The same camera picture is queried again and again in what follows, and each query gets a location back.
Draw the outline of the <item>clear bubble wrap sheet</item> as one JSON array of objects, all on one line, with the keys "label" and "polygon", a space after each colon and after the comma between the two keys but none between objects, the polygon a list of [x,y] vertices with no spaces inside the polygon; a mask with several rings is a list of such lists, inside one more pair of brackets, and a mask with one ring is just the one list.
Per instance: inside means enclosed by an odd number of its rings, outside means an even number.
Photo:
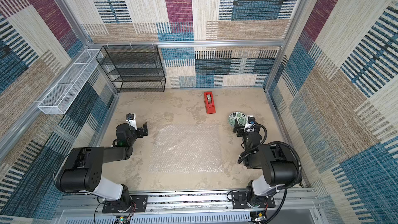
[{"label": "clear bubble wrap sheet", "polygon": [[209,123],[166,125],[155,138],[149,170],[156,173],[221,172],[219,128]]}]

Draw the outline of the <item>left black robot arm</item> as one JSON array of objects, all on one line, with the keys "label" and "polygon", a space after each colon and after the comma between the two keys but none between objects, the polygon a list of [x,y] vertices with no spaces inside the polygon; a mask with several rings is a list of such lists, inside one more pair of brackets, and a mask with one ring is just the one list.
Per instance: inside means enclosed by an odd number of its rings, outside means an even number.
[{"label": "left black robot arm", "polygon": [[133,144],[148,135],[148,123],[135,128],[128,123],[116,128],[111,147],[78,147],[71,150],[55,173],[55,186],[65,193],[86,193],[103,199],[104,214],[143,213],[147,195],[132,196],[126,185],[116,184],[102,175],[103,164],[130,159]]}]

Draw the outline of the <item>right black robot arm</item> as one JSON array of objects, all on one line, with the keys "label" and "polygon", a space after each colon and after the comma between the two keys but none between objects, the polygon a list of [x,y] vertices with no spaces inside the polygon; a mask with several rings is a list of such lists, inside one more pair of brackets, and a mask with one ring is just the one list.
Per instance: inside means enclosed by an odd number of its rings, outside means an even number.
[{"label": "right black robot arm", "polygon": [[233,132],[243,139],[244,151],[238,164],[248,169],[260,169],[262,175],[251,180],[244,192],[231,191],[234,209],[275,207],[274,195],[302,181],[302,165],[294,148],[281,141],[266,143],[267,130],[253,116],[245,124],[236,119]]}]

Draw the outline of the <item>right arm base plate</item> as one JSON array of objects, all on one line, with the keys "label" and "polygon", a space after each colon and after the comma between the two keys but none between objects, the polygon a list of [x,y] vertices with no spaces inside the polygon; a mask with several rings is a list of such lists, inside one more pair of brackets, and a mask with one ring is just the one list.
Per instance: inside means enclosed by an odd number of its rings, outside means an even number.
[{"label": "right arm base plate", "polygon": [[231,190],[227,193],[227,199],[232,202],[234,209],[276,207],[271,197],[259,197],[245,191]]}]

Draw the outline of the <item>green leaf pattern bowl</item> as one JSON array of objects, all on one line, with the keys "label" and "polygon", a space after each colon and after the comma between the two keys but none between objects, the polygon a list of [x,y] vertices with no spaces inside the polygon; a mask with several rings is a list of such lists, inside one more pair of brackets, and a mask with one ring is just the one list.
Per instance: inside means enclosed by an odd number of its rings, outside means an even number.
[{"label": "green leaf pattern bowl", "polygon": [[247,122],[247,115],[242,112],[233,112],[229,115],[228,118],[229,124],[231,126],[235,126],[235,122],[237,121],[238,125],[245,126]]}]

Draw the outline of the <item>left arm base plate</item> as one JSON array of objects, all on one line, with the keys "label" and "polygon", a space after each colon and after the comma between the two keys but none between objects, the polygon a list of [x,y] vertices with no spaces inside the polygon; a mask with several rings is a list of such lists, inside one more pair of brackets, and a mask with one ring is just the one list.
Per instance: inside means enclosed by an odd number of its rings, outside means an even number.
[{"label": "left arm base plate", "polygon": [[127,200],[105,201],[102,213],[143,213],[146,211],[148,195],[130,195]]}]

